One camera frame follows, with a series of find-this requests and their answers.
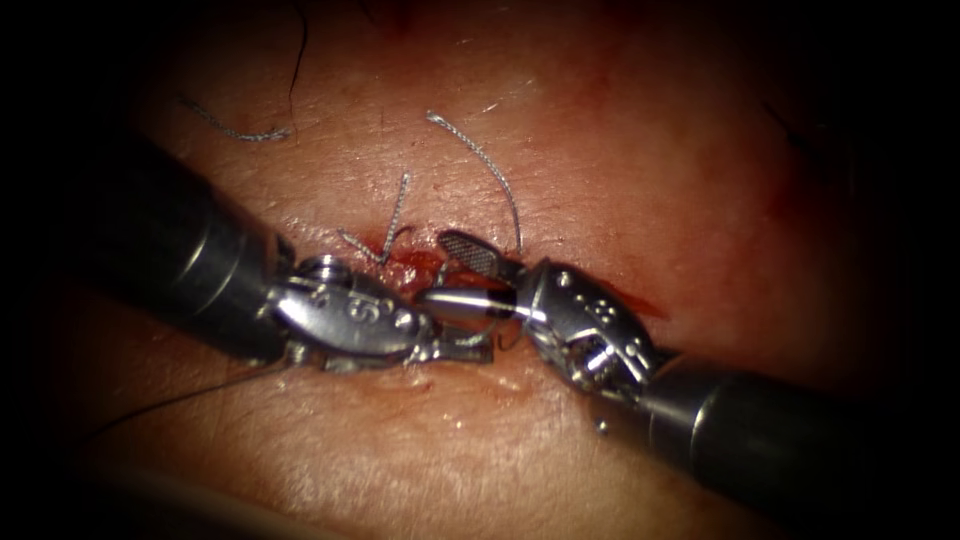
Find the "blood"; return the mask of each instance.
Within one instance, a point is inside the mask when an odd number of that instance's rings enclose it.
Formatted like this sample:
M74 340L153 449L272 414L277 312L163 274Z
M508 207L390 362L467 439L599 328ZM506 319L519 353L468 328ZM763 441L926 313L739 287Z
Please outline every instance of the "blood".
M436 251L414 249L409 251L396 250L390 256L390 262L381 277L384 282L394 287L405 297L413 296L417 291L431 287L443 265L444 258ZM597 279L604 287L614 294L638 314L649 315L659 319L669 319L666 312L647 300L628 294L604 279ZM448 287L483 287L487 289L505 289L506 285L479 274L458 270L449 270L444 280Z

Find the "skin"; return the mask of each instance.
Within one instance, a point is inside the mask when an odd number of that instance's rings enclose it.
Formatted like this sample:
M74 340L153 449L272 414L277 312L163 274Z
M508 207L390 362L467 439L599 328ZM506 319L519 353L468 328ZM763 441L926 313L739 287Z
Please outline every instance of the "skin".
M869 397L896 365L875 300L878 226L850 196L823 91L778 28L671 3L288 4L198 14L143 68L131 122L287 238L301 256L370 261L403 171L412 229L382 271L458 228L516 256L509 208L479 160L424 120L444 115L511 181L524 252L580 266L654 306L662 346L798 385ZM228 138L173 99L239 131ZM771 106L828 156L791 146ZM138 407L250 372L82 287L44 345L46 419L63 444ZM515 328L507 333L513 335ZM85 446L357 538L775 538L750 511L594 431L587 396L526 342L490 366L350 376L296 369L171 405Z

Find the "surgical suture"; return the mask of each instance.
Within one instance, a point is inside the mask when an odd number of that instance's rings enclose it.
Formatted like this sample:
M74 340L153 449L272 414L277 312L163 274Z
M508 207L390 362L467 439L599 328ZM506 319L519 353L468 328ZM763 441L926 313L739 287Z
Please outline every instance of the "surgical suture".
M184 107L192 110L193 112L200 115L201 118L210 123L211 126L217 130L223 132L229 137L238 139L241 141L248 142L265 142L265 141L281 141L290 136L290 130L286 128L276 128L271 129L270 131L265 131L263 133L240 133L234 129L228 128L223 125L217 118L211 114L208 110L204 109L199 103L191 99L187 99L183 96L179 96L177 100Z
M400 179L400 195L397 196L397 203L393 207L393 216L390 218L390 226L387 227L387 238L383 242L383 251L380 253L380 255L374 253L373 250L364 245L359 238L348 233L342 227L337 229L337 234L340 235L340 238L343 238L345 242L357 248L360 253L367 258L376 261L376 263L380 266L387 264L387 261L390 259L390 250L393 249L393 242L397 237L397 224L400 221L400 209L403 207L403 199L407 196L407 188L410 185L410 178L410 173L404 172Z
M520 235L520 213L517 210L516 200L513 198L513 191L510 189L510 183L507 182L507 178L500 171L500 168L497 167L493 160L487 156L487 154L482 148L480 148L479 145L477 145L477 143L470 140L470 138L464 135L462 131L457 129L450 122L447 122L447 120L439 114L433 111L427 111L427 120L446 129L452 133L454 137L463 141L463 144L467 145L467 148L469 148L474 154L477 155L477 157L480 158L480 161L482 161L483 164L490 169L490 172L493 174L494 178L500 182L500 187L503 188L503 192L507 195L507 202L510 204L510 212L513 214L513 230L517 237L517 255L523 255L523 238Z

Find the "serrated grasper tip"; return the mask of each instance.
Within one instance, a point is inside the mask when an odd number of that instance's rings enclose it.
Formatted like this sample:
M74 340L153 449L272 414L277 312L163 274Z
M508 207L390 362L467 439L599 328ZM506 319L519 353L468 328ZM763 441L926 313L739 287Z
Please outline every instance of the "serrated grasper tip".
M497 248L461 231L444 231L437 241L454 259L480 275L497 278L503 256Z

